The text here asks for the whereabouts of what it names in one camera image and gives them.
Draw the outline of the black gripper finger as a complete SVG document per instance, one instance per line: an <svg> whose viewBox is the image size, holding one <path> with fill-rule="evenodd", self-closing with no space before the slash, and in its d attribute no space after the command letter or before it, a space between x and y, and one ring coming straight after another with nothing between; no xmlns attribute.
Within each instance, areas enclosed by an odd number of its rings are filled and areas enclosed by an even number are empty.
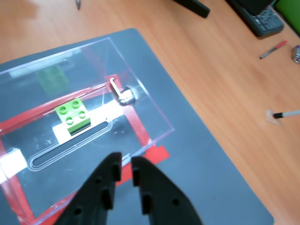
<svg viewBox="0 0 300 225"><path fill-rule="evenodd" d="M131 158L133 185L151 225L202 225L189 198L144 157Z"/></svg>
<svg viewBox="0 0 300 225"><path fill-rule="evenodd" d="M121 180L122 154L109 154L96 167L56 220L56 225L105 225L113 209L116 182Z"/></svg>

